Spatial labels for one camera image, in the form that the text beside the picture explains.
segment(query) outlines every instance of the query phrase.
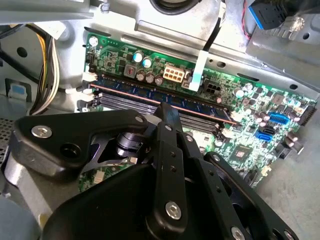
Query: electrolytic capacitor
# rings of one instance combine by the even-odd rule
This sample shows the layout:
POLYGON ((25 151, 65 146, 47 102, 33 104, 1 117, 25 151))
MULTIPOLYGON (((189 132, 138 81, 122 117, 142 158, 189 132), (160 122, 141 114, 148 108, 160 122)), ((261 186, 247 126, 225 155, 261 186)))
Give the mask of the electrolytic capacitor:
POLYGON ((144 53, 142 51, 136 51, 133 54, 133 61, 135 61, 136 63, 140 63, 143 58, 144 58, 144 53))
POLYGON ((300 121, 300 117, 295 112, 290 112, 289 113, 289 118, 294 122, 299 122, 300 121))
POLYGON ((155 76, 154 82, 155 82, 155 84, 160 86, 161 84, 164 83, 164 78, 161 75, 157 75, 157 76, 155 76))
POLYGON ((148 84, 152 84, 155 80, 155 75, 153 74, 152 71, 149 71, 146 76, 145 76, 145 81, 148 83, 148 84))
POLYGON ((265 122, 270 120, 270 116, 265 111, 260 112, 259 115, 262 118, 262 120, 265 122))
POLYGON ((235 95, 237 99, 240 99, 244 97, 245 92, 240 87, 237 87, 233 90, 233 95, 235 95))
POLYGON ((142 66, 145 68, 145 69, 148 69, 148 68, 151 68, 152 66, 152 61, 150 58, 148 57, 145 57, 142 61, 142 66))
POLYGON ((138 80, 138 81, 140 81, 140 82, 142 82, 144 79, 145 79, 145 77, 146 77, 146 72, 144 71, 144 70, 142 70, 142 69, 140 69, 137 73, 136 73, 136 79, 138 80))
POLYGON ((243 108, 243 111, 244 111, 244 113, 245 113, 246 115, 252 114, 252 109, 251 109, 250 107, 248 107, 248 106, 245 106, 245 107, 243 108))
POLYGON ((299 139, 298 136, 293 131, 288 132, 287 137, 291 139, 292 142, 296 142, 299 139))
POLYGON ((262 122, 262 117, 260 117, 257 113, 253 114, 253 117, 257 123, 262 122))
POLYGON ((291 139, 288 138, 287 136, 284 138, 284 142, 285 142, 285 144, 287 144, 288 147, 290 147, 290 148, 295 145, 295 143, 294 143, 293 141, 291 141, 291 139))

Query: mounting hole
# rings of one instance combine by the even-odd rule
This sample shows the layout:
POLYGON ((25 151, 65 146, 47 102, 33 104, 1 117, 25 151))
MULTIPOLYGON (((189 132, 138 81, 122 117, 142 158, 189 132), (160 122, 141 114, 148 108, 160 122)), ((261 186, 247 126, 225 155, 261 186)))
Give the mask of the mounting hole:
POLYGON ((75 159, 79 157, 81 153, 80 147, 73 143, 65 143, 61 146, 60 152, 63 156, 70 158, 70 159, 75 159))
POLYGON ((176 167, 175 166, 170 166, 170 171, 175 173, 177 171, 176 167))
POLYGON ((291 85, 289 86, 289 88, 290 88, 291 90, 296 90, 296 89, 298 88, 298 86, 295 85, 295 84, 291 84, 291 85))
POLYGON ((310 37, 310 33, 306 32, 305 34, 303 34, 302 38, 304 40, 307 40, 310 37))
POLYGON ((27 50, 22 46, 16 49, 16 53, 22 58, 26 58, 28 56, 27 50))
POLYGON ((223 68, 226 67, 226 63, 223 62, 223 61, 218 61, 218 62, 216 63, 216 65, 217 65, 218 68, 221 68, 221 69, 223 69, 223 68))

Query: integrated circuit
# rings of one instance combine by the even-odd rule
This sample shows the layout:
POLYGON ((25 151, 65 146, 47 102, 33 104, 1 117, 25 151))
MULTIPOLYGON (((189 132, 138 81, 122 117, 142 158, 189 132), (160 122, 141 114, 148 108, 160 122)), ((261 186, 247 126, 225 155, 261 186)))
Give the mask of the integrated circuit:
POLYGON ((237 145, 230 156, 230 160, 244 163, 252 152, 251 147, 237 145))

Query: sata port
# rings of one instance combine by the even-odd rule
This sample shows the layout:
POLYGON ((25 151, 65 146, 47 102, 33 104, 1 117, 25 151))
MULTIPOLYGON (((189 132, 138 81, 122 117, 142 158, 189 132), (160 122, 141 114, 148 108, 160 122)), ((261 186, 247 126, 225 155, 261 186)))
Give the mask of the sata port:
POLYGON ((275 135, 276 131, 269 126, 265 126, 265 127, 259 127, 260 132, 264 133, 264 134, 270 134, 270 135, 275 135))

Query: green circuit board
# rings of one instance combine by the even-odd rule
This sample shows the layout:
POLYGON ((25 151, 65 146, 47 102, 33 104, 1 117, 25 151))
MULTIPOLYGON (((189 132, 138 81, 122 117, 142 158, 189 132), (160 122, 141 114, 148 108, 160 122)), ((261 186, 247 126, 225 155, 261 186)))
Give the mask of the green circuit board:
MULTIPOLYGON (((104 36, 89 34, 86 45, 85 72, 124 76, 126 75, 124 73, 127 65, 133 66, 135 73, 139 71, 152 72, 154 76, 162 76, 166 65, 190 73, 195 67, 193 62, 177 59, 104 36), (97 40, 94 46, 90 43, 90 38, 92 37, 97 40), (148 57, 151 60, 150 67, 143 67, 141 63, 133 61, 133 55, 137 51, 140 51, 144 57, 148 57)), ((198 92, 184 87, 184 82, 187 81, 189 81, 188 78, 184 79, 182 83, 164 79, 161 85, 156 85, 154 82, 149 84, 146 81, 143 84, 149 84, 154 89, 167 89, 176 93, 184 93, 190 97, 203 99, 208 103, 226 106, 229 109, 231 118, 237 124, 223 124, 223 135, 226 139, 222 145, 217 146, 215 144, 217 136, 212 132, 203 132, 187 127, 184 127, 183 131, 193 135, 203 154, 210 151, 217 152, 241 176, 245 177, 247 174, 254 172, 250 182, 250 186, 253 188, 263 177, 268 175, 268 171, 271 170, 270 165, 277 159, 278 156, 274 154, 274 149, 280 143, 283 143, 288 132, 295 133, 301 125, 304 125, 301 122, 292 120, 287 124, 268 121, 266 126, 272 128, 274 134, 272 135, 272 140, 265 141, 256 137, 260 123, 257 122, 254 114, 265 112, 288 116, 290 113, 295 113, 298 117, 305 118, 308 121, 312 113, 309 113, 307 109, 308 107, 313 108, 317 103, 316 100, 298 95, 294 91, 289 92, 277 89, 261 84, 258 81, 229 75, 207 67, 204 69, 198 92), (235 90, 237 89, 243 91, 243 96, 236 96, 235 90)), ((99 105, 89 109, 90 111, 106 110, 99 105)), ((106 167, 102 171, 107 173, 110 168, 106 167)), ((85 190, 91 186, 93 179, 93 176, 89 179, 88 177, 82 178, 80 190, 85 190)))

